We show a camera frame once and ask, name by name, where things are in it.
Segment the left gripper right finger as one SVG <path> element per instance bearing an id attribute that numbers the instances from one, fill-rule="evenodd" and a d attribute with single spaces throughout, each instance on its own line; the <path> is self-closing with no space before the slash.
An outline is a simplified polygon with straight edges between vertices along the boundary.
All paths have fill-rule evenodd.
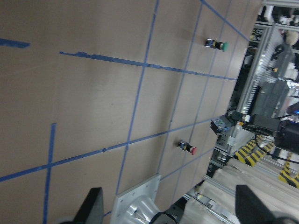
<path id="1" fill-rule="evenodd" d="M 272 212 L 247 185 L 235 189 L 235 214 L 241 224 L 297 224 L 288 214 Z"/>

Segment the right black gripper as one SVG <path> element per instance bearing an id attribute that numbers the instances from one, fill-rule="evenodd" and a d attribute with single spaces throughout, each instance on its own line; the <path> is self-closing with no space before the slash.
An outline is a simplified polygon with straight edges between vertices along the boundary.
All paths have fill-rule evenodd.
<path id="1" fill-rule="evenodd" d="M 286 81 L 265 82 L 259 88 L 250 114 L 229 110 L 226 117 L 233 121 L 246 122 L 243 129 L 254 134 L 274 138 L 275 145 L 282 149 L 299 148 L 299 124 L 280 115 L 289 86 Z"/>

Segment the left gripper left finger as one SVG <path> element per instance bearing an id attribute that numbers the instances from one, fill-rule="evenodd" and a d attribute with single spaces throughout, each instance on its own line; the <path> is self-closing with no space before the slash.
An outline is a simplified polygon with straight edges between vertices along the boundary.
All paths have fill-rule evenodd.
<path id="1" fill-rule="evenodd" d="M 102 224 L 104 220 L 104 198 L 102 187 L 91 188 L 72 220 L 59 224 Z"/>

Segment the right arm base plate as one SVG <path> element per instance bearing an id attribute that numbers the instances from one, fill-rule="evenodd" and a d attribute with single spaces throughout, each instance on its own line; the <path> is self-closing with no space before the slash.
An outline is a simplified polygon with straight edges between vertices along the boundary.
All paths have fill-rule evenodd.
<path id="1" fill-rule="evenodd" d="M 161 212 L 155 199 L 161 176 L 149 179 L 118 194 L 114 199 L 112 224 L 149 224 Z"/>

